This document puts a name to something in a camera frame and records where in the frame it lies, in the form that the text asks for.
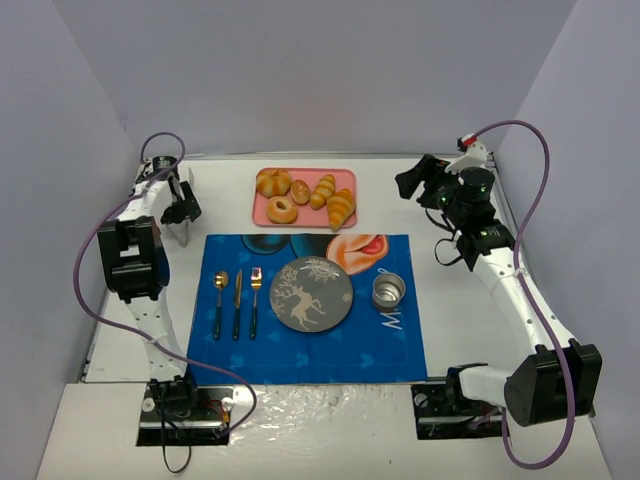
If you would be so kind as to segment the sugared ring donut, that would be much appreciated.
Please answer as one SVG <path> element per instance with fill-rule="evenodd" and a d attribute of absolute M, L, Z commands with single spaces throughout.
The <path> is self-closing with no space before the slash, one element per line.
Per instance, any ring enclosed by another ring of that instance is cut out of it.
<path fill-rule="evenodd" d="M 266 215 L 272 223 L 291 224 L 298 217 L 298 208 L 286 196 L 274 196 L 267 201 Z"/>

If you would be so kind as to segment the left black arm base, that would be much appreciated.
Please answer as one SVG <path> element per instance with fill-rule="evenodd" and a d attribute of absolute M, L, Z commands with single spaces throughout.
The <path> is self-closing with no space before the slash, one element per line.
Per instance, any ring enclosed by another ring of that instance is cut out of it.
<path fill-rule="evenodd" d="M 197 391 L 193 406 L 178 407 L 165 401 L 165 430 L 161 438 L 160 397 L 145 389 L 139 416 L 137 447 L 222 446 L 230 435 L 227 429 L 234 408 L 233 389 L 204 387 Z"/>

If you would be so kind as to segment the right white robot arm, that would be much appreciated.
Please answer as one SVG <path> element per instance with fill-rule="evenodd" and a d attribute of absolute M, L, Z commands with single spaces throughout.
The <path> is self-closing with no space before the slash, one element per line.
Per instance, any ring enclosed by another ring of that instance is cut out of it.
<path fill-rule="evenodd" d="M 423 156 L 395 177 L 401 198 L 437 211 L 458 258 L 487 288 L 523 358 L 513 372 L 472 363 L 449 368 L 449 402 L 483 402 L 506 409 L 522 427 L 566 418 L 568 406 L 589 415 L 602 368 L 593 344 L 582 344 L 552 312 L 525 271 L 515 238 L 491 202 L 494 174 L 479 166 L 448 172 L 449 162 Z"/>

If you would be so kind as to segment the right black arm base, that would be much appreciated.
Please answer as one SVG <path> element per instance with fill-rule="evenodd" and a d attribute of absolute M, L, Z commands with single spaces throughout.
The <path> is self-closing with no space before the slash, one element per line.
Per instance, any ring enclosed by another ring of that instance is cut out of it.
<path fill-rule="evenodd" d="M 509 373 L 486 363 L 456 365 L 443 377 L 411 386 L 420 440 L 482 439 L 502 435 Z"/>

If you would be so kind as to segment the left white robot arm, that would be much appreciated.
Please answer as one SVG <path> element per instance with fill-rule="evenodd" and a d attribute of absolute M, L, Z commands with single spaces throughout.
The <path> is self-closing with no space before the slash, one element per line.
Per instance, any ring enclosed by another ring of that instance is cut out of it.
<path fill-rule="evenodd" d="M 115 219 L 102 223 L 97 240 L 108 289 L 116 293 L 146 334 L 148 387 L 155 403 L 195 401 L 195 384 L 180 348 L 166 298 L 169 261 L 161 233 L 181 247 L 189 225 L 201 215 L 192 190 L 193 176 L 180 178 L 177 159 L 156 156 L 143 162 L 133 196 Z"/>

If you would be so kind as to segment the pink rectangular tray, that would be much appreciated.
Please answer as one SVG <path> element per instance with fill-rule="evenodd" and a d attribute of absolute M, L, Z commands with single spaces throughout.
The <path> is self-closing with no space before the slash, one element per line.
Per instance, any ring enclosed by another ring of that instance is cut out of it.
<path fill-rule="evenodd" d="M 356 224 L 356 177 L 347 169 L 265 168 L 255 178 L 252 219 L 258 226 L 328 227 Z"/>

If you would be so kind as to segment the large striped croissant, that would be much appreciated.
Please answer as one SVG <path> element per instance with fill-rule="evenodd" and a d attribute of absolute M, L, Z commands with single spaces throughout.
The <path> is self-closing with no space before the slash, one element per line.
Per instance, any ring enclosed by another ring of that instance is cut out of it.
<path fill-rule="evenodd" d="M 355 197 L 353 192 L 344 188 L 336 191 L 327 200 L 327 213 L 329 227 L 332 231 L 339 230 L 355 210 Z"/>

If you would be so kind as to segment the small striped croissant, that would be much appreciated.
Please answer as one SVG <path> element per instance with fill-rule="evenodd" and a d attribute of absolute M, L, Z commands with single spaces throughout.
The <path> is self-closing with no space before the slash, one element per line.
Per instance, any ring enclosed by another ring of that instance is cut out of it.
<path fill-rule="evenodd" d="M 315 188 L 313 189 L 309 204 L 313 210 L 319 210 L 324 207 L 327 200 L 335 193 L 336 182 L 333 174 L 326 174 L 322 176 Z"/>

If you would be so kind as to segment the round pumpkin-shaped bun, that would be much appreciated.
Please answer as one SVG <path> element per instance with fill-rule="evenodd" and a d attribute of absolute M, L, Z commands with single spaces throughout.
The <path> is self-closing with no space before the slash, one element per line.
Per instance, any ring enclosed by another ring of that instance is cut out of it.
<path fill-rule="evenodd" d="M 293 182 L 288 170 L 263 169 L 256 176 L 256 191 L 265 198 L 284 196 Z"/>

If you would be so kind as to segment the small sesame bun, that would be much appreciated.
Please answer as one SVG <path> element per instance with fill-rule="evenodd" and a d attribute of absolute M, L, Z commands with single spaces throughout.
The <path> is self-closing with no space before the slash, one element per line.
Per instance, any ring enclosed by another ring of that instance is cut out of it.
<path fill-rule="evenodd" d="M 297 205 L 305 205 L 309 202 L 311 191 L 306 182 L 297 179 L 294 180 L 290 187 L 292 201 Z"/>

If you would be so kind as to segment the silver metal cup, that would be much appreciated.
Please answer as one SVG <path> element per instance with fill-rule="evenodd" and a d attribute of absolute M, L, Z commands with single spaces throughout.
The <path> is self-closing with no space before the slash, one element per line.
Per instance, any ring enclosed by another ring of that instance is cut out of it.
<path fill-rule="evenodd" d="M 406 292 L 403 279 L 395 273 L 379 274 L 373 282 L 372 301 L 381 312 L 395 310 Z"/>

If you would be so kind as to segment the blue cartoon placemat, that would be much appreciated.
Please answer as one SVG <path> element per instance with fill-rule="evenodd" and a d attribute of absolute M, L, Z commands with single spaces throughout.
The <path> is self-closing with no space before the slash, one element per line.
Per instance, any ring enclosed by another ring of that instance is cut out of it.
<path fill-rule="evenodd" d="M 208 236 L 188 355 L 201 385 L 425 380 L 408 236 Z"/>

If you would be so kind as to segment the grey reindeer plate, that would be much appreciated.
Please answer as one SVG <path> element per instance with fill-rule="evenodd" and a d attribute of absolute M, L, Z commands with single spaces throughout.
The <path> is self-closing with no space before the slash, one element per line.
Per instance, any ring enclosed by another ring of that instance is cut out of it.
<path fill-rule="evenodd" d="M 290 261 L 278 271 L 269 300 L 284 326 L 301 333 L 321 333 L 346 319 L 354 302 L 354 288 L 338 264 L 307 256 Z"/>

